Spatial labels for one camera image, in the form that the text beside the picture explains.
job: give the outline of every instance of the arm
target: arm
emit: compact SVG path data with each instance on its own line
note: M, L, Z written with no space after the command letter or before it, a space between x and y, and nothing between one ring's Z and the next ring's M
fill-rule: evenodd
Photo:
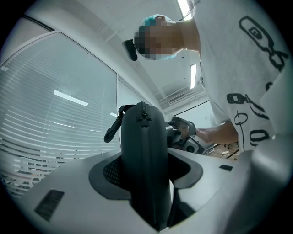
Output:
M207 143L229 144L238 141L238 133L231 122L213 128L197 128L196 135Z

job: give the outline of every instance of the window blinds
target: window blinds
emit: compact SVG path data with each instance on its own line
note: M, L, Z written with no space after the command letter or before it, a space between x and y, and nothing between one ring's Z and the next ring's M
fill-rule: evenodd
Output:
M0 68L0 176L21 196L55 168L120 149L103 137L117 113L117 75L60 32Z

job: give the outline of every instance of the blue hair cap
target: blue hair cap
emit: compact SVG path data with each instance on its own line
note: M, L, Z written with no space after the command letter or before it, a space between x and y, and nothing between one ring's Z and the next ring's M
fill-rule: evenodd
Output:
M142 20L142 25L144 26L155 26L156 25L156 20L155 18L157 16L164 16L162 14L155 14L155 15L152 15L148 18L145 18ZM167 16L164 16L165 19L167 21L172 21L169 17ZM176 57L177 54L160 54L160 55L151 55L151 58L153 58L154 60L166 60L166 59L172 59L174 57Z

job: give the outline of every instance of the ceiling light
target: ceiling light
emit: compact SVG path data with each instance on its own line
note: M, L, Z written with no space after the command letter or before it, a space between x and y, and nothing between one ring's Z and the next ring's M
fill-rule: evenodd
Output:
M59 124L59 125L63 125L63 126L66 126L66 127L73 128L73 126L65 125L65 124L62 124L62 123L58 123L58 122L54 122L54 123Z
M196 64L191 66L191 84L190 88L193 89L195 86L195 77L196 77Z
M110 115L117 118L117 114L114 114L114 113L111 112Z
M188 12L189 12L189 6L188 6L188 3L187 3L187 0L177 0L177 2L179 4L179 7L181 9L181 12L182 12L183 17L185 17L188 14ZM185 20L189 20L191 18L192 18L191 17L191 14L189 14L185 18Z
M88 105L88 103L86 103L86 102L84 102L84 101L78 100L78 99L76 99L76 98L74 98L74 97L70 97L70 96L68 96L68 95L66 95L66 94L64 94L64 93L60 93L60 92L57 91L57 90L54 90L53 93L54 93L55 95L59 96L59 97L63 97L63 98L65 98L65 99L67 99L67 100L70 100L70 101L72 101L72 102L75 102L75 103L81 104L81 105L83 105L83 106L87 106L87 105Z

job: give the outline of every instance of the air vent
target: air vent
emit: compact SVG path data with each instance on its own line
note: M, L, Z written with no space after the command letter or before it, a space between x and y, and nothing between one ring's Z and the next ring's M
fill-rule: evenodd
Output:
M176 96L176 97L173 97L173 98L169 99L168 102L169 102L169 104L171 104L171 103L174 103L174 102L176 102L176 101L178 101L179 99L182 99L182 98L184 98L184 97L185 97L185 94L182 93L182 94L180 94L180 95L178 95L178 96Z

